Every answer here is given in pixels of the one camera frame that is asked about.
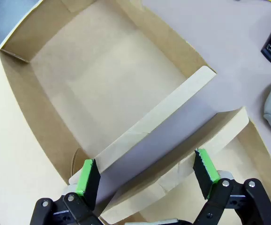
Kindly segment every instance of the folded cardboard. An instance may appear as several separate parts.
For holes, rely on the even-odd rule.
[[[39,1],[0,46],[0,223],[56,200],[77,149],[103,172],[214,76],[140,0]]]
[[[271,200],[271,157],[245,108],[218,113],[190,138],[122,186],[101,217],[114,224],[130,216],[147,221],[179,218],[194,222],[205,200],[193,164],[195,148],[206,149],[218,170],[243,183],[258,178]],[[222,224],[239,224],[226,210]]]

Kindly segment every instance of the gray table surface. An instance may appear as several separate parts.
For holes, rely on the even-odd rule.
[[[0,43],[38,0],[0,0]]]
[[[218,73],[193,97],[193,104],[203,103],[216,112],[246,106],[271,153],[271,127],[263,119],[263,103],[271,89],[271,63],[260,53],[271,32],[271,3],[264,0],[143,0],[143,3]]]

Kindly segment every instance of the beige cardboard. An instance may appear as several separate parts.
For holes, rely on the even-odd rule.
[[[77,149],[72,159],[71,176],[73,176],[83,167],[86,159],[88,159],[88,156],[84,153],[84,151],[82,149]]]
[[[0,58],[0,224],[29,224],[36,201],[43,197],[57,200],[67,184],[30,129],[1,61]],[[12,75],[18,78],[15,71]],[[17,84],[30,82],[28,78],[18,79]],[[30,88],[27,96],[36,91]]]
[[[101,217],[114,224],[158,201],[193,172],[196,148],[215,156],[248,122],[245,108],[217,114],[182,145],[122,186]]]
[[[87,8],[95,0],[61,0],[71,13]]]
[[[195,49],[145,6],[141,0],[116,0],[141,31],[189,78],[207,65]]]
[[[192,143],[195,140],[203,141],[203,137],[208,140],[204,144],[191,144],[191,141]],[[205,148],[210,153],[215,167],[219,170],[230,171],[237,182],[243,183],[249,178],[259,179],[271,200],[271,157],[255,126],[249,121],[246,110],[242,108],[217,114],[172,153],[161,159],[162,165],[160,160],[134,178],[133,183],[130,182],[125,186],[127,192],[124,193],[123,189],[119,190],[121,194],[124,193],[121,198],[117,199],[117,201],[120,200],[119,204],[114,205],[115,199],[113,199],[102,217],[108,223],[112,223],[123,218],[128,211],[136,212],[140,208],[146,207],[130,217],[128,221],[136,221],[133,217],[142,216],[142,221],[149,222],[167,218],[194,222],[205,203],[192,169],[195,156],[192,151],[188,152],[188,156],[182,159],[175,166],[176,168],[172,167],[170,161],[174,151],[190,150],[195,146]],[[155,175],[160,168],[164,168],[165,171],[172,168],[167,172],[170,176]],[[152,199],[159,200],[149,205],[148,203],[152,202]],[[219,224],[237,225],[241,222],[234,210],[225,210]]]
[[[61,177],[68,182],[71,176],[71,159],[80,148],[79,143],[51,105],[30,64],[1,52],[0,60],[11,90],[34,136]]]
[[[204,86],[215,73],[207,66],[201,67],[196,73],[173,91],[168,97],[155,106],[149,113],[140,119],[127,132],[111,143],[105,150],[95,157],[100,172],[107,169],[118,158],[128,152],[134,145],[152,132],[162,121],[190,99],[198,90]],[[70,184],[77,183],[81,171],[72,176]]]

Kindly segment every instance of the green rubber pad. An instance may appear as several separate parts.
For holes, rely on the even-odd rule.
[[[204,198],[209,199],[213,184],[221,178],[205,149],[196,149],[195,154],[193,169]]]
[[[216,184],[221,178],[214,164],[212,163],[209,154],[207,154],[207,151],[205,149],[198,149],[198,152],[200,153],[200,157],[211,181],[213,182],[213,184]]]
[[[93,166],[93,159],[87,159],[84,161],[81,175],[79,177],[77,187],[76,187],[76,193],[78,195],[83,195],[83,193],[85,192],[87,188],[92,166]]]

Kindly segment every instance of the cardboard edge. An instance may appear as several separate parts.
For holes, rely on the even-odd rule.
[[[7,50],[5,50],[5,49],[0,49],[0,51],[1,51],[1,52],[4,52],[4,53],[6,53],[6,54],[8,54],[8,55],[10,55],[10,56],[13,56],[13,57],[15,57],[16,59],[22,60],[23,62],[29,63],[29,61],[23,59],[21,56],[16,55],[16,54],[14,54],[14,53],[11,53],[11,52],[9,52],[9,51],[7,51]]]
[[[207,66],[202,66],[198,69],[190,78],[162,100],[134,126],[95,157],[99,172],[102,173],[105,171],[116,160],[131,150],[133,146],[144,139],[146,135],[151,133],[203,88],[203,86],[205,86],[215,75],[215,72]],[[75,183],[78,180],[78,177],[79,173],[73,175],[70,178],[69,183]]]
[[[139,188],[137,186],[134,188],[127,188],[126,186],[128,186],[128,183],[124,185],[122,189],[127,189],[129,194],[125,193],[125,195],[129,195],[130,197],[120,202],[120,197],[116,199],[117,196],[115,196],[107,208],[102,212],[101,217],[108,223],[114,224],[160,200],[193,172],[192,167],[195,160],[195,148],[205,148],[211,156],[217,154],[232,141],[249,122],[244,107],[228,113],[229,114],[226,116],[227,119],[224,124],[220,125],[219,131],[216,131],[216,128],[214,128],[214,133],[211,134],[211,137],[202,138],[202,141],[200,141],[202,143],[194,145],[190,154],[180,159],[179,162],[165,174],[154,179],[154,181],[146,185],[145,188]]]

